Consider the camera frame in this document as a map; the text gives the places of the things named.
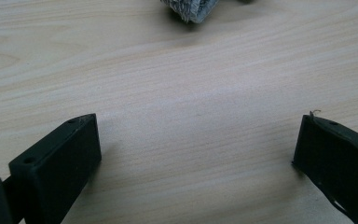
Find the light wood grain surface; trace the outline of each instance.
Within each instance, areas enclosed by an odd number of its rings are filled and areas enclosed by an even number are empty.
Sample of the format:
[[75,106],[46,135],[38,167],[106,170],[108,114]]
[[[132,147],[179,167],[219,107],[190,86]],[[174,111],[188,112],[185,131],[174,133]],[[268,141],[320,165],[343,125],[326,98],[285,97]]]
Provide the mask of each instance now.
[[358,132],[358,0],[0,0],[0,176],[96,113],[103,162],[63,223],[351,223],[290,162],[303,114]]

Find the wood grain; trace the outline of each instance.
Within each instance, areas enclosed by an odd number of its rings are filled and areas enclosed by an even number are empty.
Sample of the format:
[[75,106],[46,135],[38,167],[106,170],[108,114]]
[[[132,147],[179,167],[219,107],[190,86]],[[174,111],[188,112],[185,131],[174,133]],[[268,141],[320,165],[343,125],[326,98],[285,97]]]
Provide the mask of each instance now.
[[351,223],[291,167],[303,114],[358,132],[358,0],[0,0],[0,176],[97,113],[103,163],[63,223]]

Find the black clamp jaw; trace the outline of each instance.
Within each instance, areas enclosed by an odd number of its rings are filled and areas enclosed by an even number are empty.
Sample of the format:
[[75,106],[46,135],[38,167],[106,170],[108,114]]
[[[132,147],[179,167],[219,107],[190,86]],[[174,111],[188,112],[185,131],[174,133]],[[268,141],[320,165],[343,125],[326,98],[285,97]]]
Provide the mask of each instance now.
[[9,163],[0,224],[58,224],[101,161],[95,114],[70,119]]
[[358,224],[358,133],[312,113],[305,115],[293,165]]

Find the gray brush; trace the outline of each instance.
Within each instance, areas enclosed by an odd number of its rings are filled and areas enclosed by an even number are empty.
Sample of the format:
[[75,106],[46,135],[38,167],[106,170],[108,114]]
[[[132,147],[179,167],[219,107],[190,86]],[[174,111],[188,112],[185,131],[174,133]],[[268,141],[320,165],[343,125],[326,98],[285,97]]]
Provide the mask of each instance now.
[[205,20],[218,0],[161,0],[175,12],[179,13],[182,20],[200,23]]

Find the small hole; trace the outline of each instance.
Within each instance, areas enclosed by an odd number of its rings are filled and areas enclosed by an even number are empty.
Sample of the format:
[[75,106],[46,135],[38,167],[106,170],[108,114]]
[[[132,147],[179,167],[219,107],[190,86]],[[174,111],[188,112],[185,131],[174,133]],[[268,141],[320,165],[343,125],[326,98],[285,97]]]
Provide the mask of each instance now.
[[25,164],[30,164],[33,163],[36,159],[34,157],[30,157],[24,160]]

